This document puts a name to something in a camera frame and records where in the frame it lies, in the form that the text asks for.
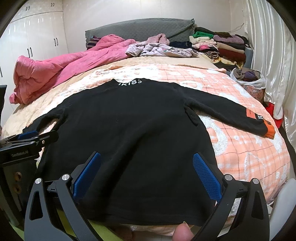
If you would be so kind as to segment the right hand thumb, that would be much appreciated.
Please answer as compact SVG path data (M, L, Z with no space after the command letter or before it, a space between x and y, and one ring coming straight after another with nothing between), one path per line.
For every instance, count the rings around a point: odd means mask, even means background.
M172 236L172 241L191 241L194 237L194 234L191 231L191 228L184 221L178 225Z

